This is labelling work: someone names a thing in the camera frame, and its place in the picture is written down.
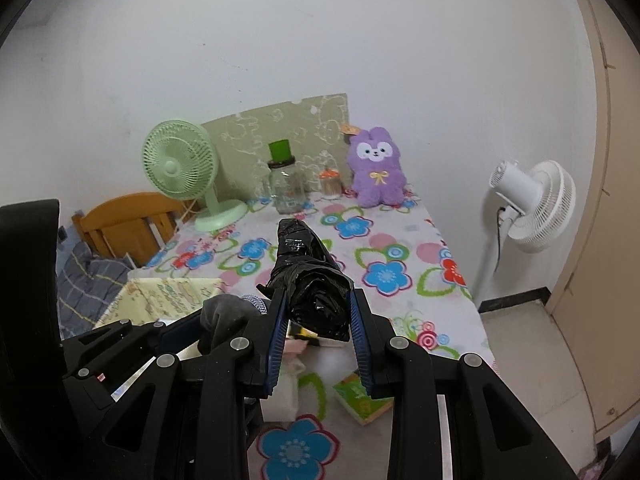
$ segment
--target power cord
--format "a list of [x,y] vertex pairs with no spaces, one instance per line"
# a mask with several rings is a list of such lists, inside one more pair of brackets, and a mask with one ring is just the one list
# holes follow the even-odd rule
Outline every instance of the power cord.
[[500,213],[504,213],[505,211],[507,211],[505,207],[499,207],[498,211],[496,211],[495,213],[495,226],[498,233],[498,261],[495,263],[494,274],[495,271],[498,270],[498,266],[500,265],[500,258],[502,256],[502,250],[500,248],[500,246],[502,245],[502,241],[500,240]]
[[180,228],[184,225],[184,222],[182,220],[184,220],[184,217],[187,216],[191,210],[193,209],[193,206],[196,205],[196,202],[198,201],[198,199],[194,199],[193,202],[191,202],[190,206],[187,208],[187,211],[185,211],[184,213],[182,213],[182,216],[180,218],[178,218],[178,220],[175,223],[175,229],[174,229],[174,236],[175,234],[180,230]]

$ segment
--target floral tablecloth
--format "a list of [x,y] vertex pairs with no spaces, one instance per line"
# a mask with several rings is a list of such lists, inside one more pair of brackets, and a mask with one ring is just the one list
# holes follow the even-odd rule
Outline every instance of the floral tablecloth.
[[[476,352],[495,367],[465,280],[410,187],[401,206],[371,209],[359,208],[353,196],[329,201],[312,194],[296,217],[318,234],[344,273],[364,289],[372,312],[392,320],[397,334],[453,359]],[[275,262],[281,218],[263,199],[219,232],[198,233],[188,223],[130,277],[220,278],[227,292],[256,294],[255,285],[267,282]],[[252,478],[385,479],[391,412],[361,426],[332,391],[356,369],[351,345],[309,348],[302,361],[307,371],[300,377],[300,416],[287,427],[265,428],[248,453]],[[443,452],[447,470],[446,442]]]

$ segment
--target green book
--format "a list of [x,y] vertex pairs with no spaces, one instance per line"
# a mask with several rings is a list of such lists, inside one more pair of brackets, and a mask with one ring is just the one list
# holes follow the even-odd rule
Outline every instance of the green book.
[[334,384],[334,390],[340,403],[363,426],[376,420],[394,405],[392,398],[374,400],[369,397],[357,372]]

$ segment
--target purple plush toy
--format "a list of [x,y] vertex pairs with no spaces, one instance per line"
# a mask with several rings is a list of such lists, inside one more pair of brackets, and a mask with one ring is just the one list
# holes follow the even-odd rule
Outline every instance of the purple plush toy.
[[361,130],[351,137],[347,162],[360,207],[402,203],[406,177],[400,169],[400,151],[384,128]]

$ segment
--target small glass jar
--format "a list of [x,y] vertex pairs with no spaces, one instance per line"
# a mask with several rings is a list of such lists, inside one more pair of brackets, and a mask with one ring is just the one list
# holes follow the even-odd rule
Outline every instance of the small glass jar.
[[281,215],[299,213],[305,208],[305,183],[295,161],[291,157],[282,162],[269,162],[269,191],[273,205]]
[[320,189],[322,196],[328,200],[338,200],[342,196],[342,182],[340,173],[331,168],[324,168],[318,178],[320,179]]

